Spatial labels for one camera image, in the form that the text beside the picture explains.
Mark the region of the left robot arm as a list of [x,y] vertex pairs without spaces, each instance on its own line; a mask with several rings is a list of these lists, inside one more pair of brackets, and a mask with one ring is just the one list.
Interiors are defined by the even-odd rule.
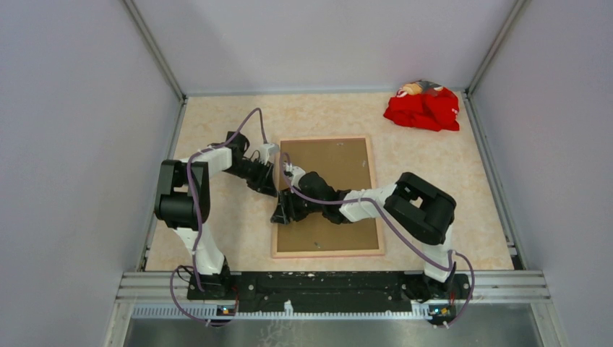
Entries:
[[210,231],[210,179],[226,173],[245,180],[257,193],[276,197],[273,157],[278,145],[264,142],[250,158],[250,142],[240,132],[229,132],[225,142],[213,143],[183,160],[165,160],[160,165],[154,213],[183,241],[192,264],[190,283],[215,299],[229,295],[231,274],[226,257]]

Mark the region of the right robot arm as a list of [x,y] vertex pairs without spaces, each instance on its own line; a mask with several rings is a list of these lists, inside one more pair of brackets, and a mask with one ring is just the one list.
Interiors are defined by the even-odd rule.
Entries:
[[281,176],[288,186],[278,192],[272,223],[288,225],[311,214],[336,225],[380,218],[425,262],[421,279],[406,287],[408,295],[420,302],[457,298],[457,266],[447,235],[457,203],[449,194],[410,172],[393,184],[360,190],[334,189],[317,172],[296,166]]

